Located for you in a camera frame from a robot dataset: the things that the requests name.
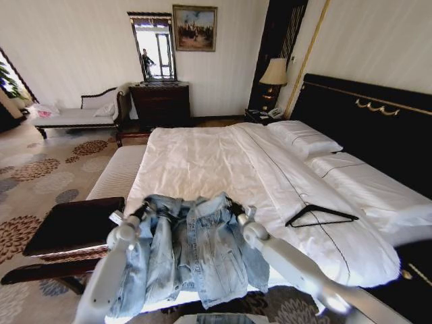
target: light blue denim jacket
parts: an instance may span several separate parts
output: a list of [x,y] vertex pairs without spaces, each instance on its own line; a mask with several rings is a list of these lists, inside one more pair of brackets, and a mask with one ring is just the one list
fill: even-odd
[[151,212],[110,316],[134,316],[144,303],[175,299],[181,290],[197,291],[205,308],[243,297],[248,283],[267,291],[269,266],[244,241],[224,192],[211,200],[155,194],[144,201]]

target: wooden floor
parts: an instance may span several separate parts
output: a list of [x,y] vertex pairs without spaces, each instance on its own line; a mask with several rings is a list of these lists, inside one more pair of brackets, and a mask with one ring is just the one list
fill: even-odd
[[[193,119],[193,127],[224,127],[244,122],[244,116],[233,116],[231,118],[198,117]],[[124,132],[139,132],[138,120],[127,121],[124,125]]]
[[195,127],[224,127],[244,122],[244,117],[235,117],[227,119],[204,119],[198,121]]

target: clothes hanger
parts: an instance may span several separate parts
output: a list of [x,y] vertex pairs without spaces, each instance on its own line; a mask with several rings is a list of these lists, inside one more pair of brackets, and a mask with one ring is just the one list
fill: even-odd
[[[322,211],[324,213],[329,213],[332,215],[337,215],[337,216],[343,217],[347,220],[345,220],[345,221],[326,221],[324,223],[321,223],[317,219],[318,223],[298,225],[298,226],[293,225],[293,222],[295,222],[297,219],[301,218],[305,213],[309,213],[309,212],[313,212],[313,211]],[[334,211],[332,209],[328,209],[328,208],[317,206],[317,205],[306,205],[305,208],[303,208],[301,211],[299,211],[297,213],[297,215],[293,216],[289,221],[287,221],[285,223],[285,227],[287,227],[289,225],[291,225],[292,227],[306,227],[306,226],[323,225],[323,224],[347,223],[347,222],[356,221],[356,220],[358,220],[357,216],[343,213],[341,211]]]

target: white pillow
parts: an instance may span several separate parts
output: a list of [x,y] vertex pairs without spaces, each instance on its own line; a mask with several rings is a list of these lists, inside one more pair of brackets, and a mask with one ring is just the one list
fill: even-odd
[[303,161],[343,149],[331,138],[298,120],[279,121],[267,127]]
[[316,157],[306,164],[385,233],[432,225],[432,200],[348,153]]
[[115,105],[114,103],[107,103],[106,105],[103,105],[101,108],[97,109],[94,113],[93,117],[97,116],[112,116],[115,112]]
[[38,116],[41,118],[50,118],[60,115],[60,110],[54,106],[41,105],[40,103],[34,103],[30,108],[36,109]]

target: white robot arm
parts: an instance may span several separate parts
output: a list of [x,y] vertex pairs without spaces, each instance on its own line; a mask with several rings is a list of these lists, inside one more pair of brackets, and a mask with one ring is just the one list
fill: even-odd
[[[104,323],[119,289],[126,266],[126,251],[136,243],[138,226],[146,208],[147,205],[142,205],[108,235],[111,251],[98,262],[91,276],[78,304],[75,324]],[[270,236],[260,223],[254,222],[247,215],[254,213],[253,208],[236,215],[244,239],[295,288],[310,294],[336,313],[349,314],[347,323],[410,323],[364,290],[330,280],[311,258],[286,241]]]

